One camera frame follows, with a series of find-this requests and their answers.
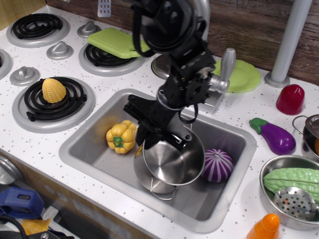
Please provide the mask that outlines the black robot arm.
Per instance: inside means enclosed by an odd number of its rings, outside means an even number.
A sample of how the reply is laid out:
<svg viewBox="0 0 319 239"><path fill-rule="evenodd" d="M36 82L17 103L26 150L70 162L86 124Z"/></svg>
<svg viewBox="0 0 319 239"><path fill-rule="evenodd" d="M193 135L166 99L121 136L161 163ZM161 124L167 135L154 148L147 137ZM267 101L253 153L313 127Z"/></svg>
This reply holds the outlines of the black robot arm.
<svg viewBox="0 0 319 239"><path fill-rule="evenodd" d="M215 65L202 39L206 21L187 0L133 0L131 8L136 51L143 57L166 55L170 74L154 101L130 95L124 110L139 123L138 145L150 149L166 140L183 149L192 138L180 113L189 106L197 108L209 97L204 70L212 71Z"/></svg>

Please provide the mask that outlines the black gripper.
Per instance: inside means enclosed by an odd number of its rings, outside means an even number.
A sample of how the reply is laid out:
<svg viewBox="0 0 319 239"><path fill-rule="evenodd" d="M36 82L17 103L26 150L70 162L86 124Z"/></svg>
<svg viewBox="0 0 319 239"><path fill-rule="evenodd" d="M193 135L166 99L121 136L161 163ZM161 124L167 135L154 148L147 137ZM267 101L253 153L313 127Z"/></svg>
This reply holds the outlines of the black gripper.
<svg viewBox="0 0 319 239"><path fill-rule="evenodd" d="M138 121L136 143L144 142L144 149L151 149L160 141L166 141L178 150L192 141L191 133L179 118L178 111L171 110L156 100L136 95L128 96L124 111Z"/></svg>

